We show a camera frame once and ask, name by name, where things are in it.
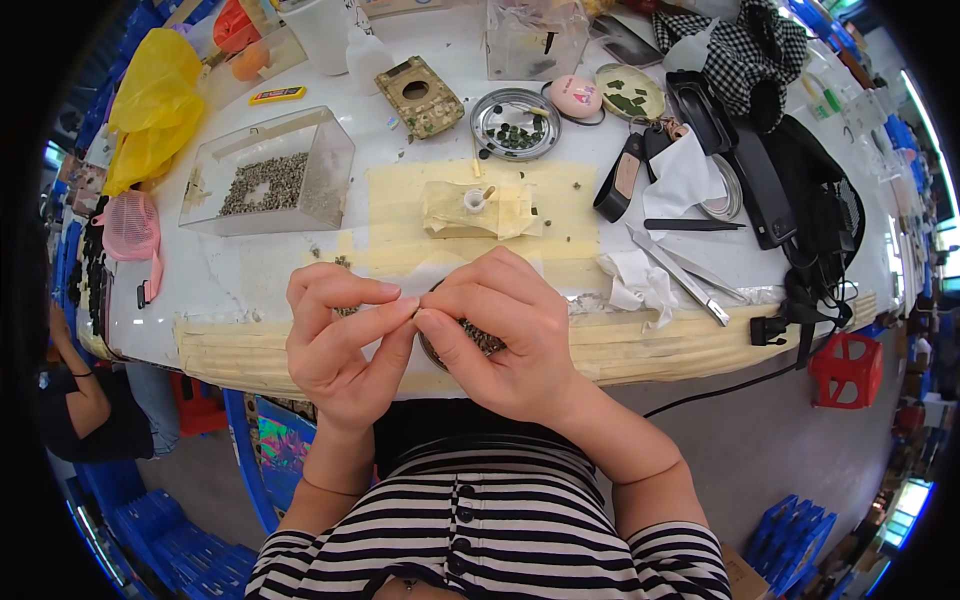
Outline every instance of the blue jeans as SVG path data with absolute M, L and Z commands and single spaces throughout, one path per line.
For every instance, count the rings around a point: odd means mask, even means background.
M 127 380 L 133 399 L 150 422 L 154 457 L 168 454 L 180 439 L 180 413 L 167 371 L 144 363 L 128 363 Z

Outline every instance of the yellow plastic bag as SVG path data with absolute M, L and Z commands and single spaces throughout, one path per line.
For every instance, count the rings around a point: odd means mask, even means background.
M 194 90 L 201 65 L 189 42 L 170 29 L 152 29 L 120 83 L 108 121 L 122 139 L 104 193 L 114 196 L 159 177 L 197 129 L 204 101 Z

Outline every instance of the striped shirt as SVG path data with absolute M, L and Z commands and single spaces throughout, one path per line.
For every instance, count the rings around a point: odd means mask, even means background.
M 622 540 L 594 472 L 544 440 L 421 446 L 320 536 L 270 535 L 247 598 L 372 598 L 393 576 L 471 600 L 730 600 L 709 529 L 668 522 Z

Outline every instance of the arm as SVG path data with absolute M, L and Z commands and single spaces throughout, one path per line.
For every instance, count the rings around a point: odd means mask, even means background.
M 107 422 L 110 416 L 110 402 L 97 378 L 90 374 L 90 367 L 73 347 L 63 309 L 55 303 L 50 307 L 50 339 L 67 369 L 74 374 L 74 381 L 77 382 L 78 391 L 66 395 L 66 409 L 70 414 L 70 422 L 73 424 L 74 431 L 77 432 L 77 437 L 82 440 Z
M 317 407 L 317 434 L 279 529 L 314 536 L 341 520 L 370 488 L 373 422 L 396 395 L 417 329 L 419 300 L 397 300 L 400 288 L 363 279 L 330 263 L 297 269 L 287 300 L 294 324 L 287 338 L 290 376 Z M 377 304 L 343 319 L 333 307 Z M 370 362 L 361 348 L 381 339 Z
M 478 404 L 538 422 L 580 446 L 613 481 L 618 533 L 686 520 L 706 525 L 676 445 L 576 372 L 566 301 L 522 258 L 497 248 L 420 300 L 415 325 Z M 455 319 L 501 338 L 485 357 Z

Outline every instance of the crumpled tissue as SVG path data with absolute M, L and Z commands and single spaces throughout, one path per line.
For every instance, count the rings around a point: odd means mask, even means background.
M 644 250 L 600 254 L 597 264 L 613 277 L 611 305 L 623 310 L 637 310 L 646 304 L 650 310 L 660 313 L 655 323 L 644 324 L 644 331 L 647 326 L 659 329 L 670 323 L 673 309 L 679 305 L 677 297 L 670 291 L 670 274 L 650 264 Z
M 643 212 L 647 219 L 676 219 L 704 200 L 726 198 L 723 176 L 694 133 L 684 135 L 650 159 L 657 180 L 643 190 Z M 650 231 L 660 240 L 666 231 Z

